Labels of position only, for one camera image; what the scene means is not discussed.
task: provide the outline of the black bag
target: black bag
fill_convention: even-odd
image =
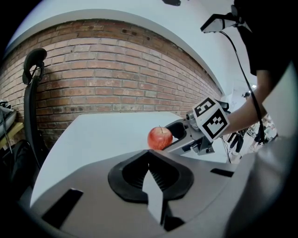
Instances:
[[[2,157],[0,163],[0,176],[4,190],[19,200],[28,186],[33,184],[36,162],[29,143],[19,141]]]

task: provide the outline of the white table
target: white table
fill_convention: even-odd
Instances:
[[[156,126],[180,119],[170,112],[132,112],[80,115],[65,130],[48,154],[36,180],[30,206],[47,189],[84,165],[120,154],[148,149],[147,135]],[[226,162],[221,139],[213,143],[215,153],[184,156]]]

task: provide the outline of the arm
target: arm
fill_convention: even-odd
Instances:
[[[254,94],[258,101],[262,117],[266,115],[266,110],[264,109],[262,102],[272,91],[271,82],[272,80],[269,71],[257,71],[257,88],[254,91]],[[250,96],[241,108],[228,115],[228,120],[230,125],[222,135],[240,131],[258,122],[257,111],[253,104],[252,97]]]

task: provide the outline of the red apple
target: red apple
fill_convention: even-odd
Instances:
[[[173,141],[173,135],[168,128],[154,127],[148,134],[148,145],[153,150],[162,150]]]

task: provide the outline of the brick wall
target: brick wall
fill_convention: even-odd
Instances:
[[[80,114],[171,111],[185,115],[206,96],[220,99],[210,76],[160,35],[118,21],[80,20],[53,26],[17,46],[0,69],[0,99],[23,121],[23,62],[47,50],[38,87],[38,127],[51,146]]]

